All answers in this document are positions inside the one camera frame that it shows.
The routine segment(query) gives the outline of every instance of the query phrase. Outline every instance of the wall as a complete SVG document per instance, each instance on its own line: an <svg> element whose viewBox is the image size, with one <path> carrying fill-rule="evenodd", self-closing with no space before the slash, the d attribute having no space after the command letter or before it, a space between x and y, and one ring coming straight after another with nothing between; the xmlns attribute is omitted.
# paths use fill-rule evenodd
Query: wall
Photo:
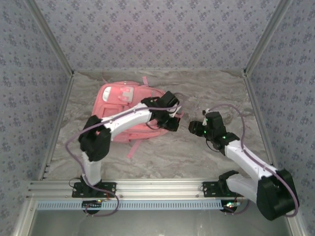
<svg viewBox="0 0 315 236"><path fill-rule="evenodd" d="M315 235L315 3L295 0L251 75L281 168Z"/></svg>
<svg viewBox="0 0 315 236"><path fill-rule="evenodd" d="M0 235L36 179L68 76L22 0L0 1Z"/></svg>
<svg viewBox="0 0 315 236"><path fill-rule="evenodd" d="M278 0L37 0L71 67L243 68Z"/></svg>

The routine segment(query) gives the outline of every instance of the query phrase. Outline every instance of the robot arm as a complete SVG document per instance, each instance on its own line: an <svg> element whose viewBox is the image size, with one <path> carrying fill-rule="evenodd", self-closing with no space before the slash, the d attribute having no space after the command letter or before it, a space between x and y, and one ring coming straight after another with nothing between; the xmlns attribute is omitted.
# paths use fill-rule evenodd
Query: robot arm
<svg viewBox="0 0 315 236"><path fill-rule="evenodd" d="M148 107L160 110L149 110ZM180 119L176 118L175 115L180 108L179 100L168 91L161 98L145 98L135 107L114 116L105 118L90 117L84 129L101 122L107 121L107 123L91 129L79 137L80 148L83 152L84 170L89 183L94 186L101 182L101 160L108 154L110 142L116 135L135 125L153 119L157 120L159 127L177 131Z"/></svg>
<svg viewBox="0 0 315 236"><path fill-rule="evenodd" d="M291 174L286 170L278 171L268 165L245 146L242 149L240 139L226 131L219 112L206 110L203 111L203 115L203 122L192 121L189 124L190 133L205 137L216 150L235 161L251 177L245 178L236 171L227 172L219 177L218 185L221 192L233 192L248 198L257 204L260 212L269 220L274 220L293 210L295 205L292 196L266 168L277 173L298 199Z"/></svg>

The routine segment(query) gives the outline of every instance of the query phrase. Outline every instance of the purple cable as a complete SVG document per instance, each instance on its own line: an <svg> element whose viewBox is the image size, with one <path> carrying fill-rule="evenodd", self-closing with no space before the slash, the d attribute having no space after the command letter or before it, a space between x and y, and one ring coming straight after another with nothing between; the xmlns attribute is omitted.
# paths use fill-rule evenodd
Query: purple cable
<svg viewBox="0 0 315 236"><path fill-rule="evenodd" d="M110 194L110 195L114 196L114 197L117 199L117 205L116 205L115 209L114 209L112 212L107 213L107 214L91 215L91 214L88 214L88 212L87 212L87 208L88 208L88 206L89 206L89 205L87 205L87 207L85 207L85 213L86 213L87 215L90 215L90 216L93 216L93 217L103 217L103 216L110 216L110 215L116 213L116 212L118 211L118 207L119 207L119 198L117 197L117 195L116 195L115 193L113 193L113 192L111 192L111 191L108 191L108 190L105 190L105 189L96 188L96 187L94 187L93 185L91 185L91 183L89 182L89 180L86 178L86 173L85 173L84 166L83 166L82 162L80 161L80 159L79 159L78 156L76 156L75 154L73 154L73 153L70 151L70 149L69 149L69 144L70 144L71 142L73 142L76 138L78 138L81 134L83 134L83 133L85 133L85 132L87 132L87 131L89 131L89 130L91 130L91 129L97 128L97 127L99 127L99 126L101 126L101 125L107 124L107 123L109 123L109 122L111 122L111 121L115 121L115 120L117 120L117 119L119 119L119 118L121 118L121 117L127 116L127 115L129 115L129 114L131 114L131 113L133 113L133 112L143 111L143 110L167 111L167 110L170 110L170 109L178 108L178 107L180 107L180 106L182 106L182 105L181 105L181 104L178 104L176 107L168 107L168 108L157 108L157 107L140 107L140 108L136 108L136 109L133 109L133 110L131 110L131 111L129 111L129 112L126 112L126 113L124 113L124 114L120 114L120 115L114 117L114 118L111 119L111 120L106 120L106 121L103 121L103 122L101 122L101 123L92 125L92 126L86 128L86 129L84 129L84 130L82 130L82 131L76 133L75 135L73 135L73 136L65 143L64 146L65 146L66 151L67 151L67 152L70 154L70 156L80 165L80 167L81 167L81 169L82 169L82 177L84 178L85 183L86 183L90 188L92 188L92 189L94 189L94 190L97 190L97 191L99 191L99 192L103 192L103 193Z"/></svg>
<svg viewBox="0 0 315 236"><path fill-rule="evenodd" d="M297 215L298 213L298 210L299 210L299 205L298 205L298 202L297 202L297 199L292 191L292 189L290 188L290 186L274 171L270 170L268 167L265 167L264 165L262 165L260 162L258 162L255 158L253 158L245 149L244 149L244 137L245 137L245 121L244 121L244 117L242 115L242 113L233 105L231 104L220 104L220 105L217 105L217 106L214 106L213 108L210 109L210 111L214 110L215 108L218 108L218 107L231 107L233 108L234 110L237 111L237 113L240 115L240 118L242 120L242 124L243 124L243 133L242 133L242 137L241 137L241 147L242 147L242 150L243 152L246 154L246 156L249 157L250 160L252 160L254 163L256 163L257 165L259 165L260 167L266 169L269 173L271 173L274 177L277 178L277 180L279 180L285 187L286 189L288 190L288 192L290 193L293 201L294 201L294 213L291 214L291 215L285 215L286 217L294 217Z"/></svg>

